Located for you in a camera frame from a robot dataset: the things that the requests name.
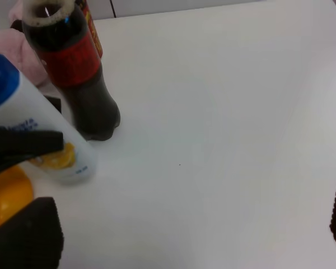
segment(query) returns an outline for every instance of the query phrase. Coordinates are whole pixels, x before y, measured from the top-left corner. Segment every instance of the plastic bottle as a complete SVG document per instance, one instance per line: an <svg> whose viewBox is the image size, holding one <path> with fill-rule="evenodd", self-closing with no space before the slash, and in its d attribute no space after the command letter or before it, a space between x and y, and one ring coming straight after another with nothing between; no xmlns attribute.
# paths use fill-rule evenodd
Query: plastic bottle
<svg viewBox="0 0 336 269"><path fill-rule="evenodd" d="M63 151L30 161L62 183L73 183L95 172L96 155L91 146L3 55L0 55L0 126L17 131L62 132Z"/></svg>
<svg viewBox="0 0 336 269"><path fill-rule="evenodd" d="M120 111L109 94L87 21L74 0L25 0L22 28L87 140L109 139Z"/></svg>

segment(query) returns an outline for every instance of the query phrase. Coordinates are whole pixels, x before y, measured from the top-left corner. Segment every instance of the white bottle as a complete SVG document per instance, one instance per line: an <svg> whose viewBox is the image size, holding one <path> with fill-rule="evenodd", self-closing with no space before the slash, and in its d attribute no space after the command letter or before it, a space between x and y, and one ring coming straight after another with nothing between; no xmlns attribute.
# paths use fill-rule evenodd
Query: white bottle
<svg viewBox="0 0 336 269"><path fill-rule="evenodd" d="M18 131L62 132L63 151L30 161L62 183L83 180L96 170L96 155L87 141L3 55L0 55L0 126Z"/></svg>

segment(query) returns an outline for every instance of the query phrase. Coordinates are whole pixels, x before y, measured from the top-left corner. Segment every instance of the red label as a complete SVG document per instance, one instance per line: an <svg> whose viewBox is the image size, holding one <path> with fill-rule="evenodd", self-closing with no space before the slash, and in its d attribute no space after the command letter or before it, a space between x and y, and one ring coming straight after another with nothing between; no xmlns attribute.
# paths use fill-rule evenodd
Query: red label
<svg viewBox="0 0 336 269"><path fill-rule="evenodd" d="M88 28L90 28L90 32L91 32L92 38L94 40L97 52L98 52L100 58L102 58L103 50L102 50L101 42L100 42L99 36L97 34L96 27L95 27L95 24L94 24L94 21L92 19L90 9L88 8L87 3L85 5L85 7L82 9L82 12L83 12L83 14L86 18Z"/></svg>
<svg viewBox="0 0 336 269"><path fill-rule="evenodd" d="M96 74L101 64L89 31L67 49L37 54L51 82L58 87L72 87L86 82Z"/></svg>

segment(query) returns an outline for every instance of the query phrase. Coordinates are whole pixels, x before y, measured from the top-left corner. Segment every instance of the bottle label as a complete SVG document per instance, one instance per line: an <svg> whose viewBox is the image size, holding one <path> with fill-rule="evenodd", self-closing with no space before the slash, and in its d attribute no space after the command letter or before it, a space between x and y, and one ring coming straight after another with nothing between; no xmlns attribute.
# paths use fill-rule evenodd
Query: bottle label
<svg viewBox="0 0 336 269"><path fill-rule="evenodd" d="M57 87L72 87L92 78L101 60L89 31L77 43L59 52L37 52L51 82Z"/></svg>
<svg viewBox="0 0 336 269"><path fill-rule="evenodd" d="M88 28L90 28L90 32L91 32L92 38L94 40L97 52L98 52L100 58L102 58L103 50L102 50L101 42L100 42L99 36L97 34L96 27L95 27L94 21L92 19L90 8L88 7L87 1L86 0L76 0L76 4L79 5L80 9L83 12L83 15L86 18Z"/></svg>
<svg viewBox="0 0 336 269"><path fill-rule="evenodd" d="M22 120L14 125L2 126L2 128L14 131L34 131L40 129L38 122L34 118ZM75 148L73 143L66 141L64 141L64 149L62 151L38 156L29 162L51 174L56 171L64 171L63 174L60 172L57 175L62 178L84 173L88 169L88 166L79 158L78 149Z"/></svg>

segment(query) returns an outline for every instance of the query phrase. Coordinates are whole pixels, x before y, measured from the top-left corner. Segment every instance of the red bottle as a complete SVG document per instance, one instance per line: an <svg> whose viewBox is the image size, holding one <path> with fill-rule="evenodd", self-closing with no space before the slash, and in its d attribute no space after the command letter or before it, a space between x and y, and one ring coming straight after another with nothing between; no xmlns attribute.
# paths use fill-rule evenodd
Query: red bottle
<svg viewBox="0 0 336 269"><path fill-rule="evenodd" d="M24 1L23 30L52 83L71 107L77 130L88 140L107 140L120 124L107 91L100 57L74 0Z"/></svg>

